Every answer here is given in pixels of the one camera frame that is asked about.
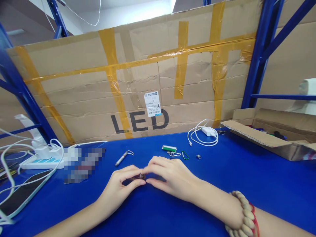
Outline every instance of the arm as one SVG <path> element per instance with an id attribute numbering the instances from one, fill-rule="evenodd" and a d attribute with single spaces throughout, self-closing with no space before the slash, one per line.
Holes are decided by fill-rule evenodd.
<path id="1" fill-rule="evenodd" d="M 141 171 L 134 165 L 114 171 L 97 201 L 36 237 L 80 236 L 97 226 L 112 215 L 135 188 L 146 184 L 142 179 L 135 179 L 127 186 L 122 184 L 126 179 L 139 175 Z"/>
<path id="2" fill-rule="evenodd" d="M 144 174 L 155 173 L 166 182 L 153 178 L 146 182 L 184 201 L 191 202 L 217 217 L 232 229 L 240 229 L 243 224 L 243 208 L 240 201 L 212 184 L 194 176 L 179 160 L 169 160 L 154 156 Z M 261 237 L 314 236 L 278 217 L 255 208 Z"/>

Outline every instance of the white cord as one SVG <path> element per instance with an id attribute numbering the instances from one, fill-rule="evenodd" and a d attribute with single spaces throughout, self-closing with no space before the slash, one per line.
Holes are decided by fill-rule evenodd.
<path id="1" fill-rule="evenodd" d="M 24 155 L 19 156 L 18 158 L 12 158 L 12 159 L 6 159 L 6 160 L 17 160 L 17 159 L 25 157 L 28 154 L 27 151 L 19 151 L 18 153 L 20 153 L 20 152 L 24 152 Z"/>
<path id="2" fill-rule="evenodd" d="M 48 22 L 49 22 L 50 26 L 52 27 L 52 29 L 53 29 L 54 33 L 56 33 L 56 32 L 55 32 L 55 29 L 54 29 L 54 27 L 53 27 L 53 25 L 52 25 L 52 23 L 50 22 L 50 20 L 48 19 L 47 14 L 46 14 L 46 11 L 45 11 L 45 7 L 44 7 L 43 0 L 41 0 L 41 1 L 42 1 L 42 6 L 43 6 L 43 12 L 45 13 L 45 16 L 46 16 L 46 18 L 47 18 L 47 20 L 48 20 Z"/>
<path id="3" fill-rule="evenodd" d="M 200 125 L 201 123 L 203 123 L 205 120 L 207 120 L 206 123 L 205 123 L 203 126 L 199 126 L 199 125 Z M 204 119 L 204 120 L 201 121 L 198 125 L 196 125 L 195 128 L 192 128 L 192 129 L 188 132 L 188 141 L 189 141 L 190 146 L 192 146 L 192 142 L 191 142 L 190 139 L 189 139 L 189 133 L 190 133 L 193 129 L 195 129 L 195 130 L 194 130 L 194 132 L 191 133 L 191 136 L 190 136 L 190 137 L 191 137 L 191 139 L 192 139 L 193 141 L 195 141 L 196 143 L 201 144 L 201 145 L 203 145 L 203 146 L 214 146 L 214 145 L 217 144 L 217 142 L 218 142 L 218 133 L 217 133 L 217 131 L 216 131 L 215 129 L 213 129 L 213 128 L 211 128 L 211 129 L 216 132 L 216 136 L 215 136 L 216 140 L 215 140 L 215 141 L 213 141 L 213 142 L 203 142 L 203 141 L 201 141 L 201 140 L 199 139 L 199 137 L 198 137 L 197 131 L 199 131 L 199 130 L 201 130 L 203 127 L 205 127 L 205 125 L 208 123 L 208 121 L 209 121 L 209 119 Z M 195 134 L 196 137 L 197 137 L 197 139 L 198 139 L 200 142 L 194 140 L 194 139 L 192 138 L 192 134 Z"/>
<path id="4" fill-rule="evenodd" d="M 68 147 L 68 149 L 69 149 L 69 148 L 74 148 L 74 147 L 76 147 L 76 146 L 78 146 L 78 145 L 86 145 L 86 144 L 100 143 L 100 142 L 108 142 L 108 141 L 96 141 L 96 142 L 88 142 L 88 143 L 74 144 L 74 145 Z"/>
<path id="5" fill-rule="evenodd" d="M 7 133 L 7 134 L 10 134 L 10 135 L 14 135 L 14 134 L 11 134 L 11 133 L 9 133 L 9 132 L 7 132 L 7 131 L 1 129 L 1 128 L 0 128 L 0 131 L 3 131 L 3 132 L 5 132 L 5 133 Z M 51 171 L 50 173 L 48 173 L 47 175 L 45 175 L 45 176 L 43 176 L 43 177 L 41 177 L 41 178 L 39 178 L 39 179 L 30 181 L 30 182 L 27 182 L 27 183 L 15 185 L 14 179 L 12 178 L 12 175 L 11 175 L 11 173 L 10 173 L 10 171 L 9 171 L 8 165 L 7 165 L 6 161 L 5 161 L 5 154 L 6 154 L 6 152 L 7 152 L 11 147 L 13 147 L 13 146 L 26 146 L 26 147 L 31 148 L 31 149 L 34 150 L 35 148 L 32 147 L 32 146 L 30 146 L 30 145 L 27 145 L 27 144 L 19 144 L 19 142 L 22 142 L 22 141 L 25 141 L 25 140 L 33 140 L 33 139 L 31 139 L 31 138 L 25 138 L 25 139 L 23 139 L 23 140 L 20 140 L 20 141 L 14 143 L 14 144 L 6 145 L 6 146 L 3 146 L 3 147 L 0 147 L 0 149 L 3 149 L 3 148 L 6 147 L 6 149 L 5 149 L 5 150 L 2 152 L 2 154 L 1 154 L 0 160 L 1 160 L 2 165 L 3 165 L 3 167 L 4 167 L 5 171 L 6 171 L 7 177 L 8 177 L 8 179 L 9 179 L 10 183 L 11 183 L 11 187 L 10 187 L 10 188 L 7 188 L 7 189 L 4 189 L 4 190 L 0 191 L 0 194 L 1 194 L 1 193 L 5 192 L 5 191 L 7 191 L 7 190 L 10 190 L 10 194 L 7 196 L 7 198 L 5 198 L 5 199 L 0 203 L 0 205 L 3 204 L 6 200 L 8 200 L 8 199 L 12 196 L 12 194 L 13 194 L 15 188 L 18 188 L 18 187 L 21 187 L 21 186 L 24 186 L 24 185 L 27 185 L 27 184 L 31 184 L 31 183 L 34 183 L 34 182 L 37 182 L 37 181 L 39 181 L 39 180 L 41 180 L 41 179 L 44 179 L 44 178 L 46 178 L 47 176 L 49 176 L 52 172 L 54 172 L 54 171 L 57 169 L 57 167 L 59 166 L 59 164 L 61 163 L 61 161 L 62 161 L 62 159 L 63 159 L 63 157 L 64 157 L 64 152 L 65 152 L 65 151 L 64 151 L 63 145 L 62 145 L 57 139 L 52 139 L 52 140 L 50 141 L 50 145 L 51 145 L 51 146 L 57 146 L 56 144 L 53 144 L 53 143 L 52 143 L 52 141 L 57 141 L 57 143 L 58 143 L 58 144 L 60 145 L 60 147 L 62 148 L 62 155 L 61 155 L 60 160 L 59 160 L 58 164 L 56 165 L 56 167 L 55 167 L 54 169 L 52 169 L 52 171 Z M 1 217 L 1 219 L 0 219 L 0 225 L 14 224 L 14 221 L 11 220 L 10 218 L 8 218 L 8 217 L 3 213 L 3 211 L 2 211 L 1 209 L 0 209 L 0 217 Z"/>
<path id="6" fill-rule="evenodd" d="M 10 190 L 10 194 L 7 196 L 7 198 L 4 199 L 2 202 L 0 202 L 0 205 L 1 205 L 1 204 L 3 204 L 6 200 L 8 200 L 8 199 L 12 196 L 12 194 L 13 194 L 15 188 L 18 188 L 18 187 L 21 187 L 21 186 L 24 186 L 24 185 L 28 185 L 28 184 L 31 184 L 31 183 L 35 183 L 35 182 L 37 182 L 37 181 L 39 181 L 39 180 L 41 180 L 41 179 L 44 179 L 44 178 L 48 177 L 50 174 L 52 174 L 53 172 L 55 172 L 55 170 L 57 169 L 57 167 L 58 167 L 59 164 L 61 163 L 62 159 L 64 158 L 65 150 L 64 150 L 63 145 L 60 143 L 60 141 L 58 141 L 57 139 L 51 139 L 49 146 L 51 146 L 51 147 L 61 147 L 61 148 L 62 148 L 62 154 L 61 154 L 61 157 L 60 157 L 59 162 L 58 162 L 58 164 L 56 165 L 56 167 L 55 167 L 54 169 L 52 169 L 50 173 L 48 173 L 47 175 L 45 175 L 45 176 L 43 176 L 43 177 L 41 177 L 41 178 L 39 178 L 39 179 L 30 181 L 30 182 L 27 182 L 27 183 L 15 185 L 14 179 L 12 178 L 12 175 L 11 175 L 11 173 L 10 173 L 10 171 L 9 171 L 8 165 L 7 165 L 6 161 L 5 161 L 5 154 L 6 154 L 6 152 L 7 152 L 9 149 L 11 149 L 13 146 L 25 146 L 25 147 L 31 148 L 32 150 L 35 151 L 35 148 L 34 148 L 34 147 L 32 147 L 32 146 L 30 146 L 30 145 L 27 145 L 27 144 L 21 144 L 20 142 L 23 142 L 23 141 L 26 141 L 26 140 L 33 140 L 33 141 L 36 141 L 36 140 L 34 140 L 34 139 L 32 139 L 32 138 L 27 138 L 27 137 L 22 137 L 22 136 L 14 135 L 14 134 L 12 134 L 12 133 L 10 133 L 10 132 L 7 132 L 7 131 L 5 131 L 5 130 L 3 130 L 3 129 L 1 129 L 1 128 L 0 128 L 0 131 L 4 132 L 4 133 L 6 133 L 6 134 L 9 134 L 9 135 L 11 135 L 11 136 L 17 137 L 17 138 L 24 138 L 24 139 L 22 139 L 22 140 L 20 140 L 20 141 L 18 141 L 18 142 L 16 142 L 16 143 L 13 143 L 13 144 L 11 144 L 11 145 L 5 145 L 5 146 L 3 146 L 3 147 L 0 147 L 0 150 L 6 148 L 6 149 L 2 152 L 2 154 L 1 154 L 0 160 L 1 160 L 1 162 L 2 162 L 2 164 L 3 164 L 3 167 L 4 167 L 5 171 L 6 171 L 7 177 L 8 177 L 8 179 L 9 179 L 10 183 L 11 183 L 11 187 L 10 187 L 10 188 L 7 188 L 7 189 L 4 189 L 4 190 L 0 191 L 0 194 L 1 194 L 1 193 L 5 192 L 5 191 Z M 78 145 L 85 145 L 85 144 L 91 144 L 91 143 L 100 143 L 100 142 L 107 142 L 107 141 L 96 141 L 96 142 L 88 142 L 88 143 L 75 144 L 75 145 L 70 146 L 69 148 L 74 148 L 74 147 L 76 147 L 76 146 L 78 146 Z M 27 152 L 24 151 L 24 152 L 25 152 L 24 156 L 25 156 L 27 153 L 33 155 L 30 151 L 27 151 Z M 26 161 L 27 161 L 27 160 L 25 160 L 25 161 L 23 161 L 22 163 L 19 164 L 18 174 L 20 174 L 21 166 L 22 166 Z M 0 225 L 14 224 L 14 221 L 11 220 L 7 215 L 5 215 L 1 209 L 0 209 L 0 218 L 1 218 L 1 219 L 0 219 Z"/>
<path id="7" fill-rule="evenodd" d="M 68 7 L 69 10 L 71 10 L 73 13 L 75 13 L 67 4 L 66 4 L 66 7 Z M 100 20 L 100 11 L 101 11 L 101 0 L 100 0 L 100 7 L 99 7 L 99 18 L 98 18 L 98 22 L 95 25 L 87 22 L 85 19 L 81 18 L 77 13 L 75 13 L 75 14 L 77 15 L 77 17 L 79 17 L 80 19 L 84 20 L 89 25 L 96 26 L 99 23 L 99 20 Z"/>

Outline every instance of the beaded bracelet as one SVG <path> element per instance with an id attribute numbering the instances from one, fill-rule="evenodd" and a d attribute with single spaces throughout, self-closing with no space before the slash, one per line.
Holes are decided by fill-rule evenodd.
<path id="1" fill-rule="evenodd" d="M 239 191 L 233 191 L 229 194 L 238 198 L 244 209 L 243 225 L 241 226 L 241 229 L 233 230 L 229 226 L 225 225 L 225 229 L 229 233 L 230 237 L 260 237 L 258 222 L 254 214 L 254 206 Z"/>

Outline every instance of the wrist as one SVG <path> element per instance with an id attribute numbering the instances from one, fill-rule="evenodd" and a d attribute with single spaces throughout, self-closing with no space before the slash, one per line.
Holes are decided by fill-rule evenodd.
<path id="1" fill-rule="evenodd" d="M 106 220 L 111 215 L 111 213 L 108 213 L 108 211 L 105 210 L 102 205 L 100 205 L 98 200 L 92 203 L 89 207 L 90 207 L 89 211 L 93 213 L 93 215 L 95 216 L 95 219 L 99 223 Z"/>
<path id="2" fill-rule="evenodd" d="M 198 203 L 202 199 L 203 196 L 205 196 L 205 189 L 207 188 L 209 184 L 208 182 L 197 178 L 197 180 L 192 185 L 192 197 L 190 199 L 190 202 L 196 206 L 198 206 Z"/>

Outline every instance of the green carabiner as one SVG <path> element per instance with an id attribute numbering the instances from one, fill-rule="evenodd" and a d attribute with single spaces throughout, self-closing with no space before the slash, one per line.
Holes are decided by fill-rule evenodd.
<path id="1" fill-rule="evenodd" d="M 182 158 L 185 159 L 185 160 L 188 160 L 188 159 L 189 159 L 189 156 L 185 153 L 185 151 L 182 151 Z"/>

